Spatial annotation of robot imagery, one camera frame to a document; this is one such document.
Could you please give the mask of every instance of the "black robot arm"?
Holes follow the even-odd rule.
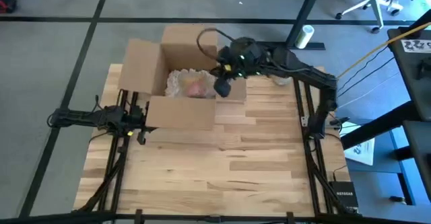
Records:
[[[197,38],[197,45],[201,51],[199,38],[207,31],[217,29],[209,28]],[[253,75],[275,75],[278,77],[293,77],[294,79],[308,83],[320,89],[320,101],[315,115],[308,119],[309,135],[313,138],[322,139],[325,136],[325,121],[328,114],[337,107],[337,79],[328,73],[324,73],[310,65],[301,62],[298,57],[286,48],[262,46],[252,38],[233,39],[230,46],[223,47],[217,57],[220,63],[210,73],[217,77],[214,89],[222,97],[230,92],[230,80],[237,77],[245,79]]]

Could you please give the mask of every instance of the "wooden plank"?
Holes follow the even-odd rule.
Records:
[[[121,65],[111,65],[102,105],[115,104],[120,72]],[[279,87],[266,77],[251,77],[246,84],[244,104],[217,104],[211,130],[159,128],[147,135],[144,146],[136,141],[135,131],[119,213],[143,209],[159,215],[314,215],[293,84]],[[315,106],[318,96],[312,89]],[[138,104],[143,107],[148,99],[140,94]],[[305,96],[302,100],[306,110]],[[328,133],[338,136],[334,130]],[[103,136],[90,143],[74,208],[84,205],[103,181],[110,141]],[[343,149],[332,136],[322,140],[322,148],[331,179],[332,171],[345,165]],[[349,180],[347,168],[337,171],[337,179]],[[319,184],[318,192],[323,207]],[[111,196],[112,186],[107,203]]]

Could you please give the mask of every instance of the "white paper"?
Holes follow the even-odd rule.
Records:
[[[401,40],[404,52],[431,53],[431,40]]]
[[[354,123],[344,122],[340,135],[343,136],[357,128],[360,128],[360,126]],[[372,166],[372,160],[374,159],[374,139],[345,150],[344,155],[348,159]]]

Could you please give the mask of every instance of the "yellow cable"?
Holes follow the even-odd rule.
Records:
[[[388,45],[388,44],[390,44],[390,43],[392,43],[392,42],[394,42],[396,40],[399,40],[399,39],[401,39],[401,38],[403,38],[405,36],[408,36],[408,35],[410,35],[410,34],[412,34],[414,32],[417,32],[418,30],[426,28],[427,26],[430,26],[430,25],[431,25],[431,22],[428,22],[427,24],[424,24],[422,26],[418,26],[418,27],[416,27],[416,28],[414,28],[414,29],[406,32],[406,33],[403,33],[403,34],[401,34],[401,35],[399,35],[399,36],[397,36],[395,38],[392,38],[392,39],[386,41],[385,43],[381,44],[380,46],[377,46],[376,48],[374,48],[373,50],[371,50],[369,53],[367,53],[365,56],[363,56],[361,59],[359,59],[356,63],[354,63],[350,67],[348,67],[341,75],[338,75],[337,79],[341,78],[341,76],[345,75],[350,69],[353,69],[356,65],[358,65],[360,62],[362,62],[364,59],[366,59],[367,57],[369,57],[371,54],[373,54],[378,49],[380,49],[380,48],[382,48],[382,47],[384,47],[384,46],[386,46],[386,45]]]

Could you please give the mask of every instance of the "open cardboard box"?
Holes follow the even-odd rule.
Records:
[[[217,65],[197,47],[196,38],[203,25],[171,25],[164,30],[162,43],[130,39],[123,61],[119,89],[151,95],[147,126],[211,130],[216,102],[244,102],[244,79],[232,81],[227,98],[171,98],[164,96],[169,72],[181,69],[210,70]],[[201,37],[202,48],[217,55],[218,35],[208,32]]]

